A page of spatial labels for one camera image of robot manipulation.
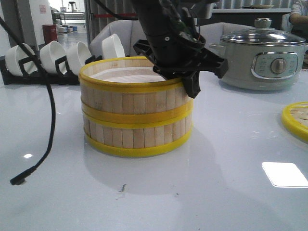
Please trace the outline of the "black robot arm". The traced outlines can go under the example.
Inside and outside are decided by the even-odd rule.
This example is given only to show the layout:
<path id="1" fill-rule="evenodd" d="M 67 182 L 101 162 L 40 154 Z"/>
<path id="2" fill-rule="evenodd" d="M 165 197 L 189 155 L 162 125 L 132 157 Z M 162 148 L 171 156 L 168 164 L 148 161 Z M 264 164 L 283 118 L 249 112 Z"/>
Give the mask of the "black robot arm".
<path id="1" fill-rule="evenodd" d="M 205 48 L 195 18 L 210 18 L 213 0 L 134 0 L 133 8 L 146 39 L 134 45 L 164 79 L 180 78 L 189 97 L 200 92 L 199 73 L 222 78 L 228 61 Z"/>

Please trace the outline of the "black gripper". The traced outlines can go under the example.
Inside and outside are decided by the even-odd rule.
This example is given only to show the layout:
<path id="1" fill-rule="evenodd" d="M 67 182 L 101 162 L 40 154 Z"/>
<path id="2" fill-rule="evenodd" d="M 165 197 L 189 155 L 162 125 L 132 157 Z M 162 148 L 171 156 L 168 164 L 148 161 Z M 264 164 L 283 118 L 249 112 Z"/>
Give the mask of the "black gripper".
<path id="1" fill-rule="evenodd" d="M 144 55 L 164 78 L 181 76 L 187 95 L 195 98 L 201 91 L 199 71 L 209 71 L 222 78 L 228 70 L 228 61 L 206 49 L 205 38 L 196 35 L 192 40 L 170 33 L 147 35 L 146 40 L 138 40 L 133 48 L 137 54 Z"/>

